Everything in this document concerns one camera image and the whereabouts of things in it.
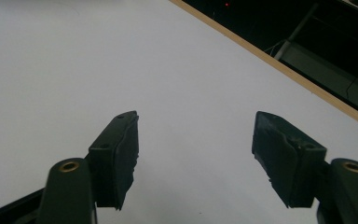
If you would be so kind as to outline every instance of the table surface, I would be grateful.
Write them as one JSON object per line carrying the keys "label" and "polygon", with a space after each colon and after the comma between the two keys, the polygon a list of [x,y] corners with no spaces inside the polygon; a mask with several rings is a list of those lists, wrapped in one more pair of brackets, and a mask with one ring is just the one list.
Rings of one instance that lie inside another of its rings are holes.
{"label": "table surface", "polygon": [[316,223],[254,159],[256,111],[358,161],[357,121],[169,1],[0,0],[0,206],[130,110],[135,180],[100,223]]}

